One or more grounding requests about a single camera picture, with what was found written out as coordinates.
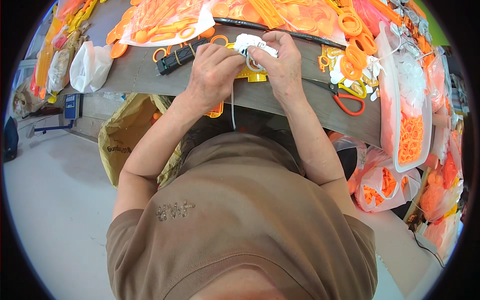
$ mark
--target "black rubber strip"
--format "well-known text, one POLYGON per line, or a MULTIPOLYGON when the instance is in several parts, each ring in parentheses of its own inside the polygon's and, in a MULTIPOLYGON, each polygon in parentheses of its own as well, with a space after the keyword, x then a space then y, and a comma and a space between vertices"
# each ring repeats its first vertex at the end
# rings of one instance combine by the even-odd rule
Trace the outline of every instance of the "black rubber strip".
MULTIPOLYGON (((241 20, 234 20, 234 19, 227 19, 227 18, 213 18, 213 19, 215 20, 215 22, 220 23, 220 24, 224 24, 224 25, 241 25, 241 26, 245 26, 245 27, 253 28, 253 29, 272 31, 267 26, 257 24, 257 23, 241 21, 241 20)), ((283 30, 283 29, 278 29, 278 28, 275 28, 275 30, 287 32, 291 36, 307 39, 309 41, 314 41, 314 42, 317 42, 319 44, 333 46, 333 47, 336 47, 336 48, 339 48, 339 49, 342 49, 342 50, 346 49, 346 46, 343 46, 339 43, 332 42, 331 40, 323 38, 323 37, 312 36, 312 35, 309 35, 309 34, 306 34, 306 33, 300 33, 300 32, 291 32, 291 31, 288 31, 288 30, 283 30)))

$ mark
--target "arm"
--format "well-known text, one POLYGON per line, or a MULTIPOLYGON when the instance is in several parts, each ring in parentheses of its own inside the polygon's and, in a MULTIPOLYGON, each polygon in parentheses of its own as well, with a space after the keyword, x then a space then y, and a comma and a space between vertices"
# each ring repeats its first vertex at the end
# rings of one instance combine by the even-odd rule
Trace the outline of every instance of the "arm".
POLYGON ((248 51, 268 72, 274 96, 285 111, 308 179, 320 185, 343 214, 356 216, 340 159, 303 92, 300 52, 287 33, 272 31, 266 33, 263 40, 278 50, 278 58, 257 47, 250 46, 248 51))
POLYGON ((187 89, 141 138, 125 162, 113 219, 130 209, 145 209, 175 147, 204 113, 230 95, 245 58, 226 47, 206 44, 198 47, 194 63, 187 89))

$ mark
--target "wire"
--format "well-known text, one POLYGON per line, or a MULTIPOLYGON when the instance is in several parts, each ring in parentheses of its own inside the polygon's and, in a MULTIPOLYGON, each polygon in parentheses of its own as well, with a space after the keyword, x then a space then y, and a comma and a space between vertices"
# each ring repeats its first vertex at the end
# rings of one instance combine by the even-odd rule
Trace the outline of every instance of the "wire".
POLYGON ((232 106, 232 125, 233 125, 233 130, 235 130, 237 127, 235 126, 235 114, 233 112, 233 85, 232 85, 232 95, 230 98, 230 104, 232 106))
POLYGON ((445 265, 444 265, 444 263, 443 263, 443 261, 442 261, 441 258, 437 257, 437 255, 436 255, 435 253, 433 253, 432 251, 430 251, 430 249, 425 248, 425 247, 423 247, 423 246, 420 246, 419 241, 417 240, 417 236, 415 235, 415 232, 413 232, 413 238, 415 239, 415 242, 417 242, 417 245, 418 245, 420 248, 427 250, 427 251, 430 252, 433 256, 435 256, 435 258, 437 259, 437 261, 438 261, 438 263, 440 264, 440 267, 442 267, 442 269, 445 268, 445 265))

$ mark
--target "red scissors handle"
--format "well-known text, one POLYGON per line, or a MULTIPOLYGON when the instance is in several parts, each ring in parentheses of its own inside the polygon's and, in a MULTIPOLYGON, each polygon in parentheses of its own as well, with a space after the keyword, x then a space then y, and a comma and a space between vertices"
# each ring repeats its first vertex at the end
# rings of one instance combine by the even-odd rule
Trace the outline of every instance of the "red scissors handle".
POLYGON ((338 106, 340 106, 340 108, 346 112, 347 114, 351 115, 351 116, 359 116, 363 113, 363 110, 365 109, 365 102, 363 102, 362 99, 358 98, 358 97, 355 97, 353 95, 347 95, 347 94, 338 94, 337 95, 333 95, 333 99, 335 100, 335 102, 338 104, 338 106), (350 111, 347 107, 345 107, 345 105, 343 105, 343 103, 340 101, 339 98, 348 98, 348 99, 352 99, 352 100, 355 100, 355 101, 358 101, 360 102, 361 104, 361 108, 359 111, 357 112, 352 112, 350 111))

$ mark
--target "person's left hand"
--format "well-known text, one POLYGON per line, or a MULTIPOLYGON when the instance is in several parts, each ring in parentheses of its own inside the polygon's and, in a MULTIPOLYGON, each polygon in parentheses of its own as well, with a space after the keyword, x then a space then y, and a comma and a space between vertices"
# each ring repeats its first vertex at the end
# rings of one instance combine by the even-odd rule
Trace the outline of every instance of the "person's left hand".
POLYGON ((187 105, 204 114, 225 100, 245 61, 244 56, 225 46, 211 43, 199 46, 185 90, 190 99, 187 105))

